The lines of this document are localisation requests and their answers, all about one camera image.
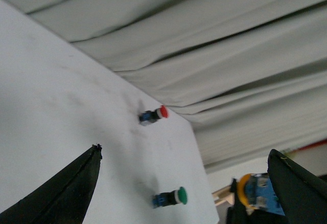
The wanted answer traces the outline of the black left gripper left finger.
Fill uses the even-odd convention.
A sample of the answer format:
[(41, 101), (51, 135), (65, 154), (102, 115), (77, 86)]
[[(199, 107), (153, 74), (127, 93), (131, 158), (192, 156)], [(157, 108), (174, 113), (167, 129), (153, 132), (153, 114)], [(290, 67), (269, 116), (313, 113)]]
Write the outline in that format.
[(93, 145), (64, 169), (1, 213), (1, 223), (82, 223), (100, 172), (102, 146)]

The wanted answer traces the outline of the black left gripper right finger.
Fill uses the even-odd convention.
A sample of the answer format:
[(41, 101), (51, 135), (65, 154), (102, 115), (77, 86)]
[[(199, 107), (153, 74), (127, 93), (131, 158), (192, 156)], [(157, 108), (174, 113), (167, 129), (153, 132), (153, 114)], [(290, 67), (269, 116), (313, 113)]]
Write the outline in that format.
[(288, 223), (326, 223), (326, 182), (281, 152), (268, 156), (268, 175)]

